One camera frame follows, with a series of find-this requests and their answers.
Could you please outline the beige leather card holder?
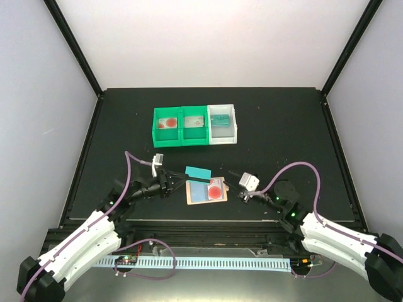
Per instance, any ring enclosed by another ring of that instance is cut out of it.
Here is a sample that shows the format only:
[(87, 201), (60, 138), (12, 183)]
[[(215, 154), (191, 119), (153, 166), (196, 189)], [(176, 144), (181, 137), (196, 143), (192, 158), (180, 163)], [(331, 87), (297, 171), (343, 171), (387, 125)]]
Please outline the beige leather card holder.
[(221, 203), (228, 200), (229, 187), (225, 184), (225, 179), (220, 177), (224, 184), (224, 198), (221, 200), (209, 200), (207, 194), (207, 186), (210, 184), (205, 182), (186, 181), (186, 202), (187, 205), (198, 205), (208, 203)]

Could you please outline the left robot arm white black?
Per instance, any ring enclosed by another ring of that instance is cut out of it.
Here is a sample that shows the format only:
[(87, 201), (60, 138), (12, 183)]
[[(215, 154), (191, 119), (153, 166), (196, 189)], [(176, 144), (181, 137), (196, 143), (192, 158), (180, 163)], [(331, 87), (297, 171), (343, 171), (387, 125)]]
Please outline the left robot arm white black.
[(128, 179), (121, 193), (112, 190), (101, 206), (56, 247), (39, 258), (27, 257), (18, 273), (21, 301), (62, 301), (70, 287), (97, 261), (117, 250), (128, 251), (135, 235), (125, 229), (138, 200), (166, 198), (188, 175), (161, 169), (143, 182)]

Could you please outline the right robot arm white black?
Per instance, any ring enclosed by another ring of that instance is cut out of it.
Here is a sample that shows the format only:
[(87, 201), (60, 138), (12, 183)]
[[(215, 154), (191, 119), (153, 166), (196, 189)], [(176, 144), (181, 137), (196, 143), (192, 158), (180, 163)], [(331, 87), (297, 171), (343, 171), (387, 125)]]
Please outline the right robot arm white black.
[(402, 246), (394, 237), (360, 233), (306, 210), (287, 180), (276, 178), (267, 191), (258, 191), (258, 185), (256, 176), (243, 173), (239, 198), (244, 203), (255, 198), (277, 211), (280, 226), (291, 233), (286, 238), (289, 251), (327, 257), (359, 274), (385, 299), (402, 301)]

